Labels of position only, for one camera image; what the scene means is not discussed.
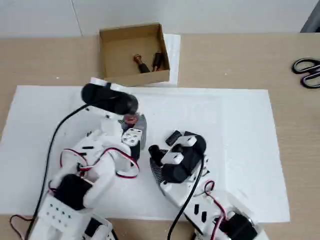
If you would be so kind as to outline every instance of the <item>black cable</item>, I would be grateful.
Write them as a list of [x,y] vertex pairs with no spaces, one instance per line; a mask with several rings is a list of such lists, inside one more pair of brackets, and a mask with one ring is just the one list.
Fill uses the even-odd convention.
[[29,227],[26,231],[26,234],[25,234],[25,240],[28,240],[29,239],[29,235],[31,233],[31,230],[35,224],[35,221],[36,221],[36,218],[37,218],[37,215],[38,215],[38,211],[39,211],[39,208],[40,208],[40,203],[41,203],[41,200],[42,200],[42,196],[44,194],[44,191],[45,191],[45,186],[46,186],[46,180],[47,180],[47,175],[48,175],[48,169],[49,169],[49,162],[50,162],[50,154],[51,154],[51,150],[52,150],[52,146],[54,144],[54,141],[55,141],[55,137],[57,135],[57,132],[58,130],[60,129],[60,127],[62,126],[62,124],[64,124],[65,121],[67,121],[69,118],[71,118],[73,115],[77,114],[78,112],[80,112],[81,110],[91,106],[92,104],[95,104],[96,102],[91,102],[91,103],[87,103],[85,105],[82,105],[81,107],[79,107],[78,109],[74,110],[73,112],[71,112],[69,115],[67,115],[64,119],[62,119],[62,121],[58,124],[58,126],[55,128],[55,131],[53,133],[53,136],[51,138],[51,141],[50,141],[50,144],[49,144],[49,149],[48,149],[48,152],[47,152],[47,155],[46,155],[46,163],[45,163],[45,169],[44,169],[44,176],[43,176],[43,182],[42,182],[42,187],[41,187],[41,192],[40,192],[40,196],[39,196],[39,199],[38,199],[38,202],[36,204],[36,207],[35,207],[35,210],[34,210],[34,213],[33,213],[33,216],[32,216],[32,220],[29,224]]
[[191,192],[190,192],[189,196],[188,196],[187,199],[185,200],[185,202],[184,202],[183,206],[181,207],[179,213],[176,215],[175,219],[173,220],[173,223],[171,224],[170,230],[169,230],[169,232],[168,232],[168,236],[167,236],[167,238],[166,238],[167,240],[170,240],[170,239],[171,239],[171,234],[172,234],[172,232],[173,232],[173,230],[174,230],[174,228],[175,228],[175,226],[176,226],[179,218],[180,218],[181,215],[184,213],[184,211],[185,211],[188,203],[190,202],[191,198],[192,198],[193,195],[194,195],[194,192],[195,192],[195,190],[196,190],[196,188],[197,188],[197,186],[198,186],[198,183],[199,183],[199,181],[200,181],[200,178],[202,177],[202,172],[203,172],[203,170],[204,170],[204,165],[205,165],[205,158],[204,158],[204,156],[202,156],[202,157],[201,157],[201,166],[200,166],[199,174],[198,174],[198,176],[197,176],[197,178],[196,178],[196,180],[195,180],[195,183],[194,183],[194,185],[193,185],[193,187],[192,187],[192,189],[191,189]]

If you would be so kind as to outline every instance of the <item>wooden table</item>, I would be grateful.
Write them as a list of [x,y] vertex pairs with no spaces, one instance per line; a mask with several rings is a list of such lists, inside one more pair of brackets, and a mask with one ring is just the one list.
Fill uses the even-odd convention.
[[[83,85],[100,76],[96,37],[0,40],[0,126],[16,85]],[[275,240],[320,239],[320,91],[290,71],[302,57],[320,57],[317,34],[187,34],[181,38],[179,86],[268,89],[280,147],[291,222],[268,224]],[[169,221],[117,219],[120,240],[163,240]],[[179,224],[173,240],[188,240]],[[8,217],[1,239],[14,240]]]

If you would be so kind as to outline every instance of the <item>white wall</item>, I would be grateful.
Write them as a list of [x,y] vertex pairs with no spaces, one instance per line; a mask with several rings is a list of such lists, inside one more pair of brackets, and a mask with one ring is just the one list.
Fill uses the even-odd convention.
[[160,22],[166,33],[299,32],[318,0],[0,0],[0,37],[93,35]]

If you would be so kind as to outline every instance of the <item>small tool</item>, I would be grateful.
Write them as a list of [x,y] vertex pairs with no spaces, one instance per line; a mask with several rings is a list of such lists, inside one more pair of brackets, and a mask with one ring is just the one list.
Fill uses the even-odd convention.
[[152,72],[159,71],[163,59],[164,59],[164,54],[162,52],[155,53],[153,63],[152,63]]
[[142,57],[139,54],[136,54],[133,56],[133,60],[138,64],[138,68],[140,70],[140,73],[150,73],[149,68],[145,63],[142,62]]
[[[308,63],[308,64],[312,64],[312,65],[305,67],[305,68],[298,68],[298,65],[301,63]],[[304,86],[305,88],[307,88],[307,89],[319,89],[320,88],[320,83],[310,84],[310,82],[308,82],[311,79],[315,79],[317,77],[320,77],[320,60],[310,58],[310,57],[301,58],[292,64],[291,70],[295,74],[309,73],[308,75],[303,76],[300,81],[301,85]]]

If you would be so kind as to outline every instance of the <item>red wire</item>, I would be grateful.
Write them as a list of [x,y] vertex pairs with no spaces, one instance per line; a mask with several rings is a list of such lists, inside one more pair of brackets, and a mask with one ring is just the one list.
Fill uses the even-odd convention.
[[19,219],[22,219],[22,220],[24,220],[24,221],[26,221],[26,222],[30,222],[30,221],[32,220],[32,218],[26,218],[26,217],[23,217],[23,216],[21,216],[21,215],[15,214],[15,215],[12,215],[12,216],[10,217],[10,219],[9,219],[9,224],[10,224],[11,228],[13,229],[13,231],[19,236],[19,238],[20,238],[21,240],[24,240],[24,237],[22,236],[22,234],[15,228],[15,226],[14,226],[13,223],[12,223],[12,220],[13,220],[14,218],[19,218]]
[[217,233],[217,230],[220,226],[220,224],[222,223],[223,220],[227,220],[227,213],[226,213],[226,210],[224,209],[224,207],[210,194],[208,193],[208,190],[207,190],[207,186],[209,184],[212,184],[211,188],[210,188],[210,191],[212,191],[215,187],[215,182],[213,180],[209,180],[205,183],[204,185],[204,193],[209,196],[210,198],[213,199],[213,202],[219,207],[222,215],[220,215],[218,221],[215,223],[214,225],[214,228],[213,228],[213,231],[212,231],[212,234],[211,234],[211,238],[210,240],[214,240],[215,239],[215,236],[216,236],[216,233]]
[[[107,152],[112,151],[112,150],[117,151],[117,152],[120,153],[121,155],[125,156],[125,157],[126,157],[127,159],[129,159],[130,162],[132,162],[132,163],[138,168],[138,170],[140,171],[140,167],[139,167],[137,161],[136,161],[134,158],[132,158],[131,156],[129,156],[128,154],[126,154],[124,151],[122,151],[122,150],[120,150],[120,149],[118,149],[118,148],[116,148],[116,147],[106,148],[106,149],[100,154],[100,156],[99,156],[98,159],[94,162],[93,165],[88,166],[88,167],[81,167],[80,170],[83,171],[83,172],[89,171],[90,169],[92,169],[92,168],[101,160],[101,157],[102,157],[104,154],[106,154]],[[117,175],[117,177],[122,178],[122,179],[134,179],[134,178],[136,178],[136,177],[138,176],[138,175],[135,175],[135,176],[126,176],[126,175],[119,174],[119,173],[117,173],[117,172],[116,172],[116,175]]]
[[81,158],[85,161],[86,165],[88,165],[87,159],[86,159],[83,155],[81,155],[79,152],[77,152],[77,151],[75,151],[75,150],[73,150],[73,149],[71,149],[71,148],[65,148],[65,149],[62,150],[62,152],[61,152],[61,154],[60,154],[60,168],[63,167],[63,164],[62,164],[62,154],[64,153],[65,150],[66,150],[66,151],[73,152],[74,154],[78,155],[79,157],[81,157]]
[[221,222],[223,221],[223,219],[224,219],[224,218],[223,218],[222,216],[220,216],[219,219],[218,219],[218,221],[215,223],[214,228],[213,228],[213,231],[212,231],[212,234],[211,234],[210,240],[214,240],[214,239],[215,239],[217,230],[218,230]]
[[212,180],[208,181],[208,182],[204,185],[204,193],[205,193],[207,196],[209,196],[210,198],[212,198],[213,202],[219,207],[220,211],[222,212],[224,220],[227,220],[227,213],[226,213],[224,207],[223,207],[210,193],[208,193],[208,191],[207,191],[207,186],[208,186],[209,184],[212,184],[213,187],[215,186],[215,182],[214,182],[214,181],[212,181]]

